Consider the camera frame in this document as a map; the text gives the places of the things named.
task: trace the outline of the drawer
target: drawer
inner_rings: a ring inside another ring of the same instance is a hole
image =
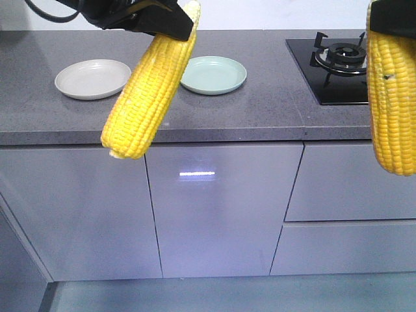
[[[416,218],[416,175],[386,172],[372,144],[305,145],[286,221]]]
[[[416,270],[416,222],[285,224],[273,275]]]

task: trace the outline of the white wall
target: white wall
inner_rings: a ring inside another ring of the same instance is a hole
[[[50,14],[69,15],[54,0],[32,0]],[[200,29],[364,29],[370,0],[200,0]],[[179,0],[183,5],[187,0]],[[96,29],[82,16],[66,24],[33,14],[24,0],[0,0],[0,29]]]

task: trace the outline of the gray cabinet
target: gray cabinet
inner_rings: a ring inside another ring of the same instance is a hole
[[[370,142],[306,143],[271,274],[416,270],[415,190]]]
[[[161,277],[143,159],[0,149],[0,192],[53,280]]]
[[[46,279],[8,224],[0,196],[0,311],[38,312]]]
[[[370,142],[308,143],[286,221],[416,218],[416,175],[378,163]]]
[[[150,148],[164,277],[268,275],[301,153],[301,143]]]

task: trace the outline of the gas stove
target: gas stove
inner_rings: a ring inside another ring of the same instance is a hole
[[[289,49],[320,105],[366,105],[364,33],[354,38],[287,39]]]

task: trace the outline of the plate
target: plate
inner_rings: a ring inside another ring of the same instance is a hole
[[[86,60],[63,69],[55,86],[74,99],[103,99],[119,92],[130,75],[130,68],[116,60]]]
[[[214,96],[234,91],[246,78],[246,68],[236,60],[207,56],[189,60],[181,83],[190,91]]]

